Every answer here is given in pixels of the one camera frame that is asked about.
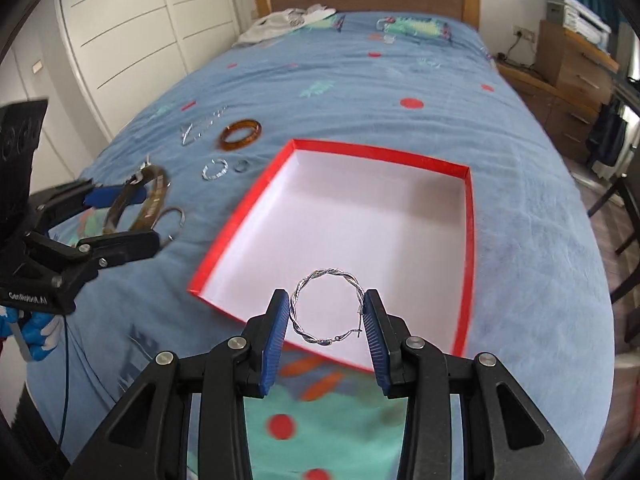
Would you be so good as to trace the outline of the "white blue gloved hand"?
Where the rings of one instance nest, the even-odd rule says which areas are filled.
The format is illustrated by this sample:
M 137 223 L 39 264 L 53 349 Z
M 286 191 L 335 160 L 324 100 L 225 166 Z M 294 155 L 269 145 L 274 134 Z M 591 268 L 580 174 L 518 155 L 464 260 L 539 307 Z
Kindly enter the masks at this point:
M 1 339 L 13 335 L 11 325 L 20 326 L 22 337 L 32 361 L 42 361 L 58 346 L 63 318 L 42 312 L 24 313 L 14 308 L 1 307 Z

